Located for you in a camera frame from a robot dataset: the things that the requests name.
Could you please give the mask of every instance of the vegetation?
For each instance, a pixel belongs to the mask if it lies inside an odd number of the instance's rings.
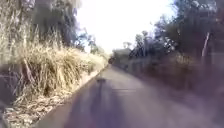
[[[31,127],[80,87],[84,73],[106,65],[76,49],[78,0],[42,2],[0,1],[0,101],[10,127]]]
[[[224,47],[223,4],[222,0],[174,0],[176,15],[171,19],[162,16],[154,33],[137,34],[129,62],[150,59],[151,76],[178,88],[193,86],[203,74],[199,72],[220,65],[215,54]]]

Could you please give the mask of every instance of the sky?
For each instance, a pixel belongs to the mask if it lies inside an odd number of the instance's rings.
[[[106,52],[134,42],[135,35],[151,31],[159,18],[173,15],[171,0],[82,0],[77,19]]]

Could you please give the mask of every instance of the paved path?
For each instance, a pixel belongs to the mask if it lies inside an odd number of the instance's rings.
[[[194,95],[175,98],[166,90],[109,67],[37,127],[223,128],[218,125],[223,118],[216,111]]]

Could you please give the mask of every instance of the dry grass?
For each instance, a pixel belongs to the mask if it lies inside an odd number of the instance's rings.
[[[107,60],[62,47],[57,33],[45,46],[37,36],[30,42],[30,20],[20,14],[15,0],[0,1],[0,102],[10,127],[31,127],[80,87],[83,74],[99,72]]]
[[[106,65],[102,57],[72,48],[18,44],[14,55],[8,53],[2,53],[8,59],[2,59],[0,74],[11,78],[4,80],[16,97],[4,115],[13,127],[30,127],[79,88],[82,73],[100,71]]]

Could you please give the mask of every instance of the road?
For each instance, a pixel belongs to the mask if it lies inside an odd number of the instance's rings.
[[[110,66],[37,128],[223,128],[218,109]]]

